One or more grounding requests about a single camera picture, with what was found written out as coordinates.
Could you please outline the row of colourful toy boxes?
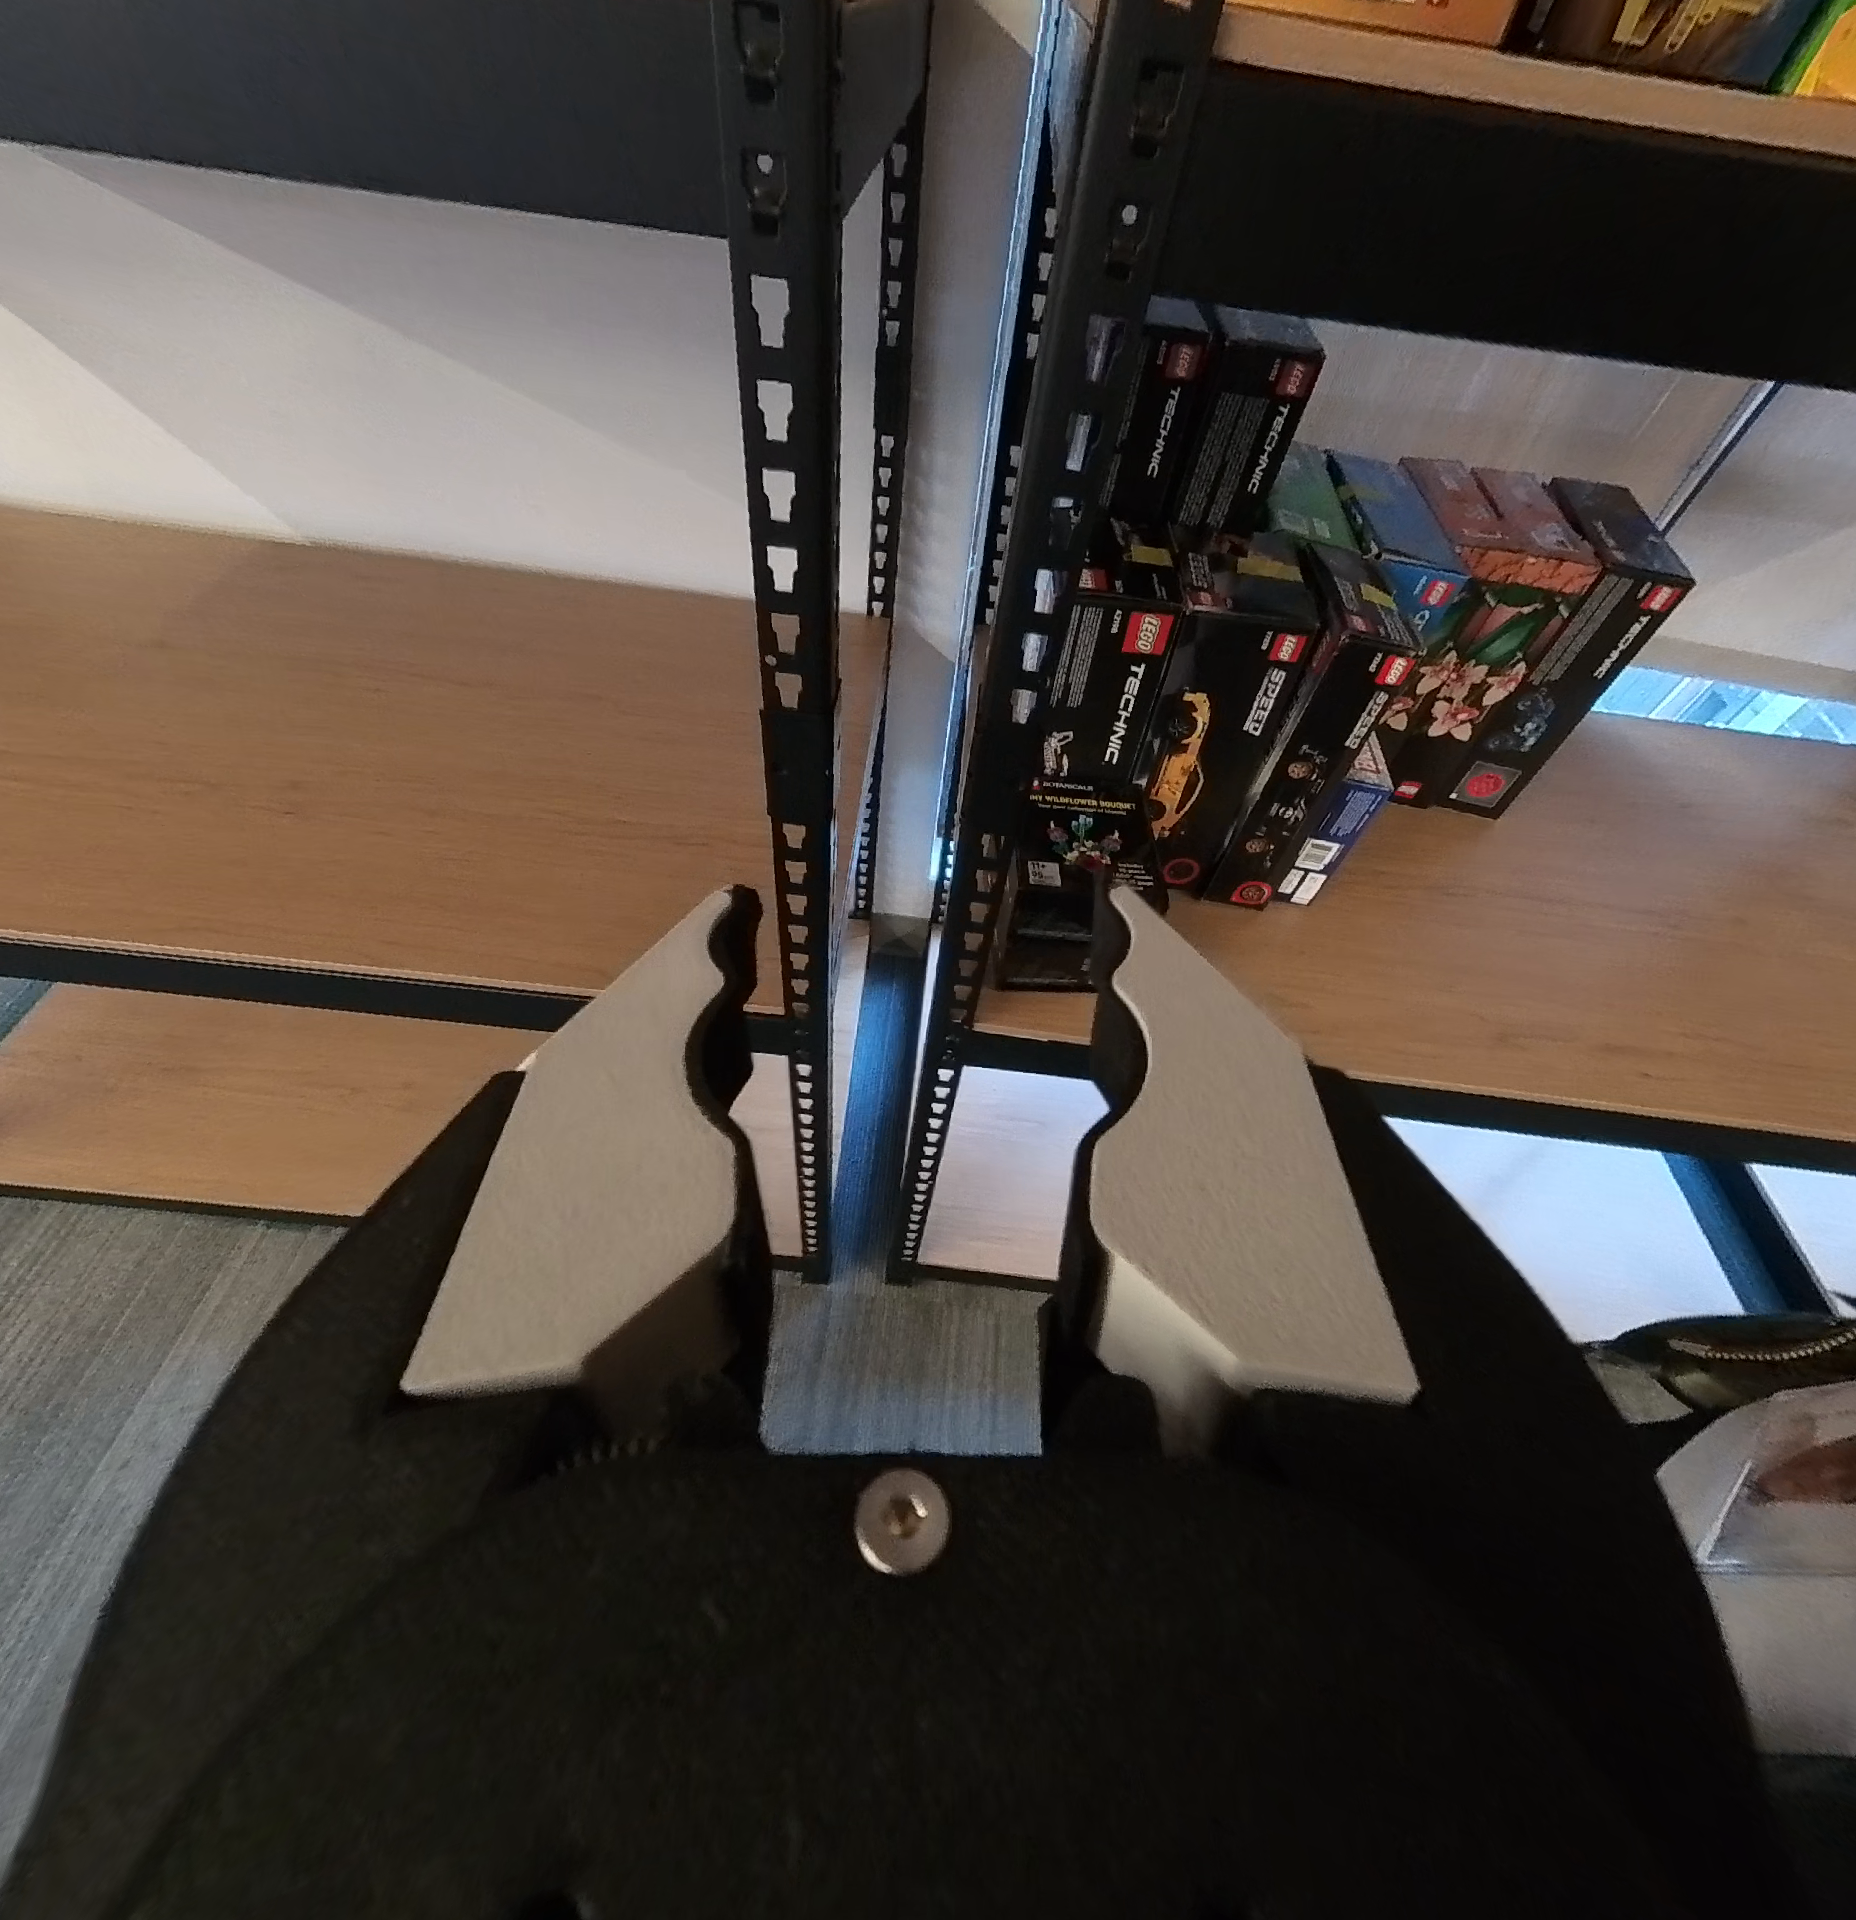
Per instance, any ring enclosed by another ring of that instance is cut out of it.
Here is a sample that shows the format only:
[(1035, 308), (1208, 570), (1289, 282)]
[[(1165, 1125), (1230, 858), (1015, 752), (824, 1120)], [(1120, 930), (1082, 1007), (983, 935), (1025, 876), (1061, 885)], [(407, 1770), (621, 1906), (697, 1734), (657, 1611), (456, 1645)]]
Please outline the row of colourful toy boxes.
[(1856, 106), (1856, 3), (1253, 3), (1253, 11)]

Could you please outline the black rack bare wooden shelves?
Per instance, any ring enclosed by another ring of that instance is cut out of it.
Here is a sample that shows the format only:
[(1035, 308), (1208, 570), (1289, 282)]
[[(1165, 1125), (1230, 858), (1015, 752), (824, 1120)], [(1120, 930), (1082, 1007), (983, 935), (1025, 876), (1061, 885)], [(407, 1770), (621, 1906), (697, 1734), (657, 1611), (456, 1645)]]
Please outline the black rack bare wooden shelves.
[(341, 1221), (709, 890), (828, 1221), (929, 5), (0, 5), (0, 1194)]

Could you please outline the person's dark jacket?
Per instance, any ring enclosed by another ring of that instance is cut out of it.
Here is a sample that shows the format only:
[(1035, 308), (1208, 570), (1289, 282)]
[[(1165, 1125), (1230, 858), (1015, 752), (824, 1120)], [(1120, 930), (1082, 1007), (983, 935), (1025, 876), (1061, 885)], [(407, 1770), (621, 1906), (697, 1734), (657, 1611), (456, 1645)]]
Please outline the person's dark jacket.
[(1856, 1381), (1856, 1317), (1683, 1317), (1590, 1342), (1582, 1357), (1635, 1428), (1714, 1420), (1780, 1393)]

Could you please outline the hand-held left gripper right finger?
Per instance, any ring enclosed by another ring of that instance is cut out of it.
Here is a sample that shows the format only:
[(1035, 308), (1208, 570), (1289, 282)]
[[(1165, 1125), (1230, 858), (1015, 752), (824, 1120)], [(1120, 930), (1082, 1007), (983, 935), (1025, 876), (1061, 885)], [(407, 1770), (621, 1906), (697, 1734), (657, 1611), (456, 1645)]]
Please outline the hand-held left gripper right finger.
[(1093, 904), (1091, 1081), (1046, 1306), (1046, 1435), (1091, 1381), (1203, 1454), (1256, 1393), (1412, 1406), (1421, 1380), (1300, 1045), (1130, 887)]

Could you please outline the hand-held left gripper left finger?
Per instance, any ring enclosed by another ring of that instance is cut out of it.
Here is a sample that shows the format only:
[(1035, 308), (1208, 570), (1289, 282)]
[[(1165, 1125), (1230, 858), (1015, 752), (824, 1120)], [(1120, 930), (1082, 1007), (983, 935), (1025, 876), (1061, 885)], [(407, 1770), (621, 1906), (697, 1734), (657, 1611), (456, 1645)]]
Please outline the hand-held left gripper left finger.
[(760, 897), (723, 887), (518, 1070), (422, 1325), (422, 1402), (578, 1389), (617, 1438), (723, 1375), (760, 1402), (766, 1221), (746, 1131)]

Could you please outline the black shelving rack with goods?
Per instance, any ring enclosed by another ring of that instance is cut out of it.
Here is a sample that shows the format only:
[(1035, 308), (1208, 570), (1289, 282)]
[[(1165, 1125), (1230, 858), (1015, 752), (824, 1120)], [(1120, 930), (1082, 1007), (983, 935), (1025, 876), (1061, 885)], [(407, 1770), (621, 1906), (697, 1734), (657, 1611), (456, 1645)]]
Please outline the black shelving rack with goods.
[[(1477, 344), (1856, 394), (1856, 108), (1708, 95), (1222, 5), (1097, 5), (1061, 197), (949, 914), (923, 1031), (897, 1283), (968, 1066), (1078, 1073), (1081, 1016), (986, 992), (1062, 615), (1054, 506), (1093, 316), (1169, 282)], [(1311, 911), (1171, 930), (1384, 1112), (1856, 1173), (1856, 750), (1598, 717), (1503, 824), (1395, 814)]]

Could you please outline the row of dark toy boxes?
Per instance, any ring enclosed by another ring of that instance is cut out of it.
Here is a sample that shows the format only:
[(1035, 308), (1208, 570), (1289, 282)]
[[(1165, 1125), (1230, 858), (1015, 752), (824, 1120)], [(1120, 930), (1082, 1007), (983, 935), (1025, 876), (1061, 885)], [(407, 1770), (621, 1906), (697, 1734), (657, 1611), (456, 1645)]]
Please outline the row of dark toy boxes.
[(1153, 298), (1091, 505), (1054, 505), (1073, 561), (1035, 576), (1015, 722), (1028, 748), (991, 977), (1085, 992), (1096, 899), (1127, 887), (1258, 909), (1325, 794), (1471, 578), (1415, 467), (1298, 442), (1325, 350), (1295, 316)]

